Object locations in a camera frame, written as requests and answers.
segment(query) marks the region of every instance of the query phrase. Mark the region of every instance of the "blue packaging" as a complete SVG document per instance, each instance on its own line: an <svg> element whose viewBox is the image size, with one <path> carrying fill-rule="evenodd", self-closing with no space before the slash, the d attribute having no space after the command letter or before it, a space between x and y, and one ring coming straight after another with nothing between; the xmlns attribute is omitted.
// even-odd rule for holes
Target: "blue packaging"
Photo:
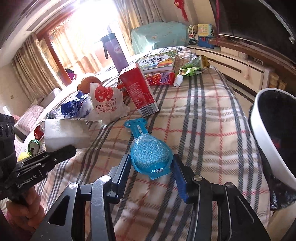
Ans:
<svg viewBox="0 0 296 241"><path fill-rule="evenodd" d="M209 37L198 37L197 45L204 48L213 49L215 45L209 44Z"/></svg>
<svg viewBox="0 0 296 241"><path fill-rule="evenodd" d="M61 112L66 119L73 117L86 117L90 111L91 99L89 94L84 95L82 91L77 91L75 97L73 97L72 100L63 103L61 106Z"/></svg>
<svg viewBox="0 0 296 241"><path fill-rule="evenodd" d="M131 145L134 169L154 180L170 173L173 153L167 144L148 133L146 124L145 119L139 118L126 121L124 126L135 138Z"/></svg>

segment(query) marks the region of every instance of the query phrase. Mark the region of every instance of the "yellow ball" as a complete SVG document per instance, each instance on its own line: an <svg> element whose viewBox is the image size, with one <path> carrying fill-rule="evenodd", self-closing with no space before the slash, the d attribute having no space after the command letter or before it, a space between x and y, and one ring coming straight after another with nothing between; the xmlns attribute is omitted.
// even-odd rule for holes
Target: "yellow ball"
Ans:
<svg viewBox="0 0 296 241"><path fill-rule="evenodd" d="M19 157L18 157L18 159L17 159L17 161L20 161L20 160L23 160L23 159L25 159L25 158L27 158L27 157L29 157L30 156L30 154L28 153L28 152L22 152L20 155L19 155Z"/></svg>

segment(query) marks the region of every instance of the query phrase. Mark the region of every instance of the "purple water bottle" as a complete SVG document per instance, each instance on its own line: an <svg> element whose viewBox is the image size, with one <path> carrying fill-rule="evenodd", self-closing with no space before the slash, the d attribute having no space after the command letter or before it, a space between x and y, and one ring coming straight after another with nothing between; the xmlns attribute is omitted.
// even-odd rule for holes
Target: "purple water bottle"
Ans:
<svg viewBox="0 0 296 241"><path fill-rule="evenodd" d="M108 34L101 38L105 51L105 57L108 59L108 53L113 60L115 68L120 73L125 67L128 66L126 57L120 47L120 44L115 36L115 33Z"/></svg>

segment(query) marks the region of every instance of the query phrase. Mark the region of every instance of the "wooden shelf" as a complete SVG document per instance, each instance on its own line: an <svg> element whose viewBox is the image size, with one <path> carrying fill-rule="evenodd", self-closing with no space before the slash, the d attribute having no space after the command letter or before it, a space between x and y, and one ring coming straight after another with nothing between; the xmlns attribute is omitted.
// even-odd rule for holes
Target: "wooden shelf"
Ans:
<svg viewBox="0 0 296 241"><path fill-rule="evenodd" d="M209 44L217 45L216 39L209 39ZM296 66L285 56L267 47L246 46L229 39L218 39L218 46L243 52L262 60L266 66L272 66L280 79L288 84L287 91L296 93Z"/></svg>

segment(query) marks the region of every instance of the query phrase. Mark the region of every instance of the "beige curtain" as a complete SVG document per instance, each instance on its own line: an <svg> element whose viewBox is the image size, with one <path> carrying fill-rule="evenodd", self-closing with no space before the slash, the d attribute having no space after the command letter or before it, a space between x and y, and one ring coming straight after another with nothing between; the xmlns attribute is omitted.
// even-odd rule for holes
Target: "beige curtain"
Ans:
<svg viewBox="0 0 296 241"><path fill-rule="evenodd" d="M49 65L34 34L17 51L12 66L31 103L46 97L57 87L61 90L65 87Z"/></svg>
<svg viewBox="0 0 296 241"><path fill-rule="evenodd" d="M74 15L59 24L50 32L49 38L64 68L72 69L76 74L95 74L102 69L94 49L94 42L99 41L99 37L94 40L96 36L92 31L95 29L86 27L93 23L85 23L85 20L79 23L78 17Z"/></svg>
<svg viewBox="0 0 296 241"><path fill-rule="evenodd" d="M131 55L134 55L131 44L133 28L154 22L164 22L155 0L113 0L119 14L119 25L123 38Z"/></svg>

